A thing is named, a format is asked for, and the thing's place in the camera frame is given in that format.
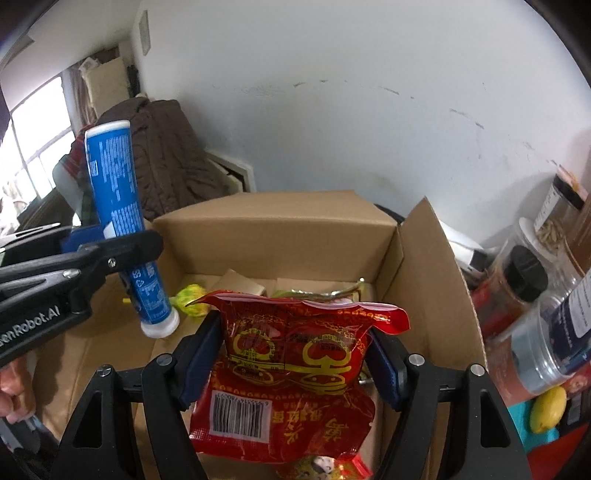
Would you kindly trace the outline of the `person's left hand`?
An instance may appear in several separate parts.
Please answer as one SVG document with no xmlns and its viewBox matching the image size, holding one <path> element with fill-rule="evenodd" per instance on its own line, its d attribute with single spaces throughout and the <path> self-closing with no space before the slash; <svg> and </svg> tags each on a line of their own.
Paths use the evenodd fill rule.
<svg viewBox="0 0 591 480">
<path fill-rule="evenodd" d="M 27 358 L 12 361 L 1 370 L 0 417 L 9 424 L 30 418 L 36 410 Z"/>
</svg>

